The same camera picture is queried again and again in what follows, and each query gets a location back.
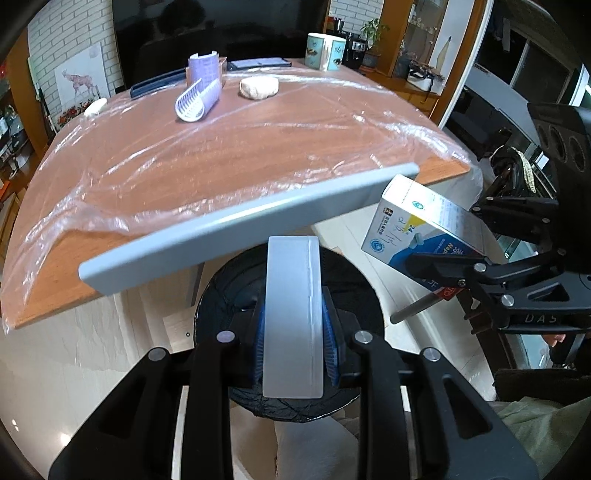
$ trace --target person's hand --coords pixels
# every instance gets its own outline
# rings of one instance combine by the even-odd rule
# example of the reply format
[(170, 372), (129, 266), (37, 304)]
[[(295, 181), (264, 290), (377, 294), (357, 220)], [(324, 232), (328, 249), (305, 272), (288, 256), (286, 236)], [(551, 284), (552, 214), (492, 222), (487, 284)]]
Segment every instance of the person's hand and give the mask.
[(559, 333), (558, 335), (548, 334), (548, 335), (542, 335), (542, 338), (544, 339), (544, 341), (548, 345), (550, 345), (551, 347), (554, 347), (554, 346), (556, 346), (556, 344), (558, 342), (560, 342), (560, 343), (564, 342), (566, 335), (563, 333)]

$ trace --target deer painting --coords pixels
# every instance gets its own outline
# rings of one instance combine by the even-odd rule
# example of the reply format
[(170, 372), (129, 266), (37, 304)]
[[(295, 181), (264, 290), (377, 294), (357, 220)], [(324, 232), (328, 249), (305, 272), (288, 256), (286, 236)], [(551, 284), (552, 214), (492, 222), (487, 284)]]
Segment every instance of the deer painting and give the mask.
[(89, 93), (94, 93), (93, 88), (95, 85), (92, 83), (92, 77), (90, 75), (71, 75), (65, 70), (61, 74), (65, 79), (72, 82), (72, 88), (76, 92), (75, 95), (78, 95), (78, 90), (81, 86), (85, 86)]

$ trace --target medicine box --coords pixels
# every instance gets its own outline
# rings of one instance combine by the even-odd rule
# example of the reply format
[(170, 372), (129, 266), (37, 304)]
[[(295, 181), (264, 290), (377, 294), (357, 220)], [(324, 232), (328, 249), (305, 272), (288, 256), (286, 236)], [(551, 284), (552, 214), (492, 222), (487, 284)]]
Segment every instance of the medicine box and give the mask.
[(382, 194), (362, 249), (436, 291), (441, 288), (436, 281), (409, 275), (405, 267), (409, 255), (486, 255), (486, 246), (494, 242), (478, 217), (420, 183), (396, 175)]

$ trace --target blue logo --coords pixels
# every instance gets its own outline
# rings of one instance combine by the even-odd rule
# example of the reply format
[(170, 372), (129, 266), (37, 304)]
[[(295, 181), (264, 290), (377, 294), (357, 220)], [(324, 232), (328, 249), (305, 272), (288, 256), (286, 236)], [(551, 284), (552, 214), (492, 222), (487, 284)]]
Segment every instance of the blue logo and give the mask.
[(369, 246), (371, 247), (371, 250), (377, 253), (380, 253), (384, 249), (384, 244), (379, 240), (371, 240)]

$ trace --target blue bristle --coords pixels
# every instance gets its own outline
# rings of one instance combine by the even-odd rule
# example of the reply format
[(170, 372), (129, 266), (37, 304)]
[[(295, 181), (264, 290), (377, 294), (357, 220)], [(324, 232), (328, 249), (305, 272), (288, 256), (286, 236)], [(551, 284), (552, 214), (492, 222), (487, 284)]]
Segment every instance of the blue bristle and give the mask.
[(265, 306), (261, 307), (261, 312), (259, 314), (259, 325), (258, 329), (256, 330), (256, 337), (255, 337), (255, 358), (254, 358), (254, 371), (253, 371), (253, 378), (255, 383), (257, 383), (262, 377), (262, 354), (265, 345)]
[(329, 310), (322, 298), (322, 338), (324, 344), (324, 364), (326, 373), (336, 387), (339, 384), (339, 352), (336, 346), (335, 334), (330, 322)]

